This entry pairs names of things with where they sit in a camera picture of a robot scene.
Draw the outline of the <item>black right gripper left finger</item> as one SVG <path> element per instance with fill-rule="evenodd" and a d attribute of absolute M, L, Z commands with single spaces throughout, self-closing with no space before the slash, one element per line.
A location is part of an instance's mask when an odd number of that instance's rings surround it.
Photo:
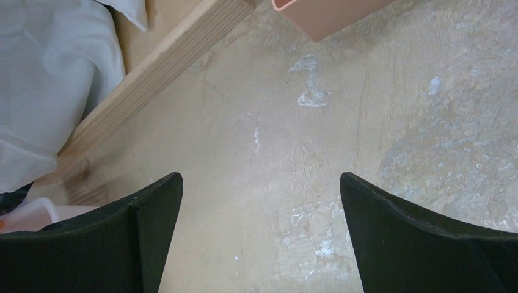
<path fill-rule="evenodd" d="M 170 173 L 36 232 L 1 235 L 2 292 L 157 292 L 183 196 Z"/>

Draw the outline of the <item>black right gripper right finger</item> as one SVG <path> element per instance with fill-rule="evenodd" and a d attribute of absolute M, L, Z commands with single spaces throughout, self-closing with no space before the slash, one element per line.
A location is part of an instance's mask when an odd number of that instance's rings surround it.
<path fill-rule="evenodd" d="M 365 292 L 516 292 L 517 234 L 465 223 L 347 172 L 341 201 Z"/>

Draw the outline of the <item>white plastic basket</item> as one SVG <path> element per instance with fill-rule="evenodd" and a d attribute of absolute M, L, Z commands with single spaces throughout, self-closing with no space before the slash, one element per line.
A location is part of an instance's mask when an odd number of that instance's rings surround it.
<path fill-rule="evenodd" d="M 1 217 L 1 234 L 17 231 L 39 231 L 63 220 L 98 208 L 97 206 L 56 206 L 49 198 L 41 197 L 24 203 Z"/>

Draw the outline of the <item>white shorts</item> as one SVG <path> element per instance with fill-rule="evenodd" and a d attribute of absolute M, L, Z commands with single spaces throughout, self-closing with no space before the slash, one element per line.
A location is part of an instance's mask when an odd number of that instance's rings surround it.
<path fill-rule="evenodd" d="M 124 79 L 110 9 L 147 30 L 144 1 L 1 2 L 1 192 L 55 171 L 75 127 Z"/>

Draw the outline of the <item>pink plastic file organizer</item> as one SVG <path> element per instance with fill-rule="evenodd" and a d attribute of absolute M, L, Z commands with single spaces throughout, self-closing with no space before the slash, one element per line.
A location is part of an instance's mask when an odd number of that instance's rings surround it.
<path fill-rule="evenodd" d="M 391 3 L 393 0 L 272 1 L 274 9 L 313 42 L 319 42 Z"/>

